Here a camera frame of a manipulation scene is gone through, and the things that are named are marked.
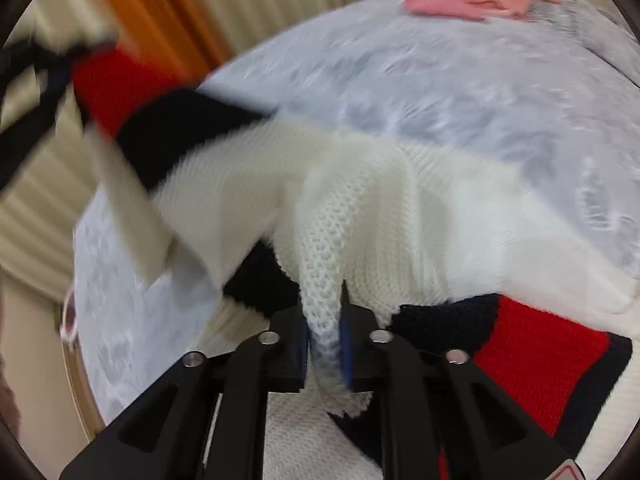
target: wooden frame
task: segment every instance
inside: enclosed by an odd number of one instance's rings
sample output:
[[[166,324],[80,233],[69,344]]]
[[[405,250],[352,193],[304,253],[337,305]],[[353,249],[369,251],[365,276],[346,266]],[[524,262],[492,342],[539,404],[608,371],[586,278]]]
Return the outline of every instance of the wooden frame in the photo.
[[[69,348],[66,343],[62,343],[62,352],[65,359],[66,377],[82,429],[86,437],[93,440],[105,428],[105,423],[98,410],[98,405],[95,403],[89,377],[84,368],[79,341],[76,340],[72,348]]]

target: metal screw head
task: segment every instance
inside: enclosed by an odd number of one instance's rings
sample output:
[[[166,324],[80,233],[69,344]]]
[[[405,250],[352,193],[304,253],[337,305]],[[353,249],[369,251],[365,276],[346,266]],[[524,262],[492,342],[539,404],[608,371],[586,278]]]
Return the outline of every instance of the metal screw head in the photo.
[[[464,363],[469,361],[469,354],[464,350],[459,349],[449,350],[445,354],[445,357],[447,358],[447,361],[449,361],[453,365],[463,365]]]
[[[182,357],[182,364],[187,368],[195,368],[204,362],[204,355],[200,352],[189,352]]]
[[[394,335],[389,330],[374,330],[369,334],[369,339],[374,343],[389,343],[393,338]]]
[[[266,330],[264,332],[260,332],[258,335],[258,341],[263,345],[275,345],[280,341],[280,334],[272,332],[271,330]]]

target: knitted sweater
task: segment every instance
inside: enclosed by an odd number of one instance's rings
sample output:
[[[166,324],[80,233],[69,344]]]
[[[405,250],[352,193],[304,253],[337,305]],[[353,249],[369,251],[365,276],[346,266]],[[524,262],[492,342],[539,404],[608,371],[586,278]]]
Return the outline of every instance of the knitted sweater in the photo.
[[[369,400],[340,375],[343,280],[383,326],[402,304],[500,292],[626,335],[611,314],[628,309],[636,282],[514,167],[171,91],[172,80],[118,53],[74,72],[80,101],[101,126],[91,142],[141,274],[151,281],[161,272],[177,235],[247,306],[269,310],[275,290],[289,306],[299,290],[333,413],[357,415]],[[106,98],[114,89],[117,97]],[[270,253],[276,272],[260,279],[252,265]],[[255,283],[241,286],[248,276]]]

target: wall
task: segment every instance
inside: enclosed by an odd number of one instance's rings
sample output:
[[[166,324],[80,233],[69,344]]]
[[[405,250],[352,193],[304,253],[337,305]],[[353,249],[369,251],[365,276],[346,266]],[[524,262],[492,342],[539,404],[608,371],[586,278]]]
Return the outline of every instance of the wall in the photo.
[[[54,303],[10,278],[2,281],[0,351],[22,413],[20,444],[43,475],[55,480],[88,440],[66,379]]]

